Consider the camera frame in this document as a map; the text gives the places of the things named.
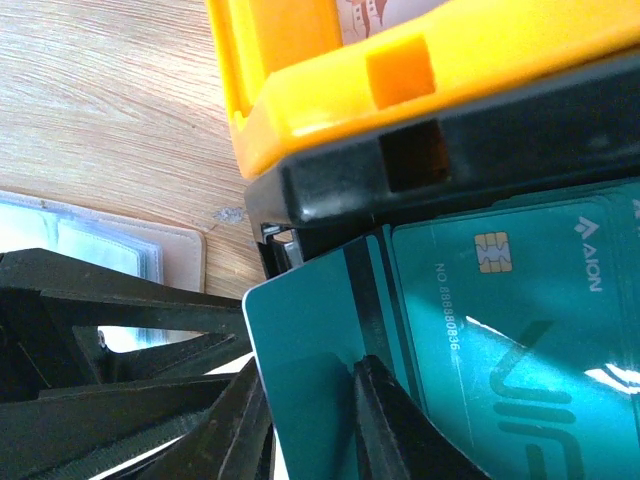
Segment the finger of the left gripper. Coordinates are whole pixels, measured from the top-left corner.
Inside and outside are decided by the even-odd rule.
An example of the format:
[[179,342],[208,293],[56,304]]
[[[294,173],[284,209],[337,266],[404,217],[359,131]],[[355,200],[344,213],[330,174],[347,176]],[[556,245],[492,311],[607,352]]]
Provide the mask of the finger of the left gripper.
[[[192,332],[116,353],[101,326]],[[1,397],[201,375],[251,350],[236,299],[163,286],[44,249],[1,257]]]
[[49,391],[1,406],[4,479],[87,478],[190,433],[229,374]]

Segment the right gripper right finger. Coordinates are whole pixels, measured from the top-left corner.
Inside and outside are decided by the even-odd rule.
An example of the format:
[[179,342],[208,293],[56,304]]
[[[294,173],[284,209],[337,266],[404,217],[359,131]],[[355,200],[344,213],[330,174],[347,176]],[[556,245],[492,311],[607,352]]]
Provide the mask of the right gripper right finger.
[[362,479],[485,479],[423,414],[383,362],[354,365],[355,435]]

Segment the beige card holder wallet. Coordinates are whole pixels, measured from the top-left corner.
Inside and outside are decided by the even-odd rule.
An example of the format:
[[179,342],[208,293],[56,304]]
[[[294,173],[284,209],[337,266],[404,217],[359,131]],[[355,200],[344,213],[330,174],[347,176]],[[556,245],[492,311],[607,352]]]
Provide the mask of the beige card holder wallet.
[[3,191],[1,251],[29,248],[182,290],[205,290],[206,241],[197,231]]

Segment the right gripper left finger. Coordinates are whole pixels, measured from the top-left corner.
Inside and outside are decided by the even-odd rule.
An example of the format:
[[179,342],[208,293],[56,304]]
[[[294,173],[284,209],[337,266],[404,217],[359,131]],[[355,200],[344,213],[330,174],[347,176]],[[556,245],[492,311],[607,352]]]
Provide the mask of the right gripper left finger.
[[275,439],[257,363],[249,360],[139,479],[272,479]]

